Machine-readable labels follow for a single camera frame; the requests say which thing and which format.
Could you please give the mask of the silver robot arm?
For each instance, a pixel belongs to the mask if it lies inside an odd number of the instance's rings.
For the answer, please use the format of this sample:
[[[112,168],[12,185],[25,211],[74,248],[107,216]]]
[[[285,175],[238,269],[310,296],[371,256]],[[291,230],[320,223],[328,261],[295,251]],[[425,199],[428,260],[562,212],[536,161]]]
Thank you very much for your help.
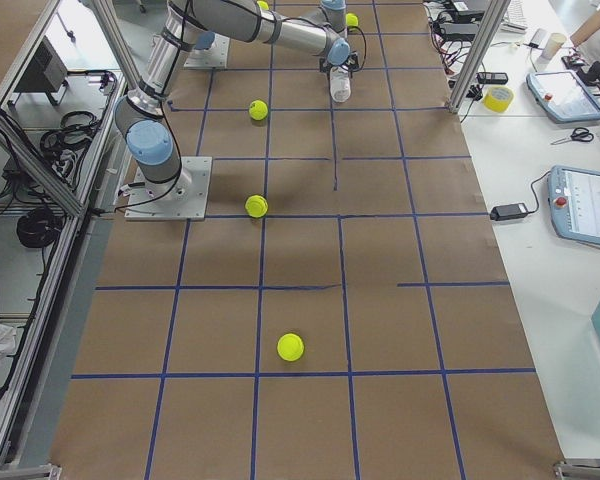
[[[300,17],[265,9],[262,1],[169,1],[165,25],[146,71],[116,106],[115,123],[145,181],[181,177],[181,155],[163,112],[182,68],[225,69],[229,41],[278,45],[314,56],[329,66],[351,57],[346,3],[322,1]]]

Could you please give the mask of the metal base plate arm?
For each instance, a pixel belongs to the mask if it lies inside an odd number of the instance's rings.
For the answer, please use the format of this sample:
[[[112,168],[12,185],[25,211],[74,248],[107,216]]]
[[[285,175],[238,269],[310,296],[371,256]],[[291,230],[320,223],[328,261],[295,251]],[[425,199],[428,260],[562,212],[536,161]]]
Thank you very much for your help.
[[[184,63],[185,69],[226,69],[230,39],[214,32],[199,35]]]
[[[184,156],[176,185],[148,182],[137,168],[134,182],[142,186],[129,193],[125,217],[131,221],[196,220],[205,218],[212,173],[212,158]]]

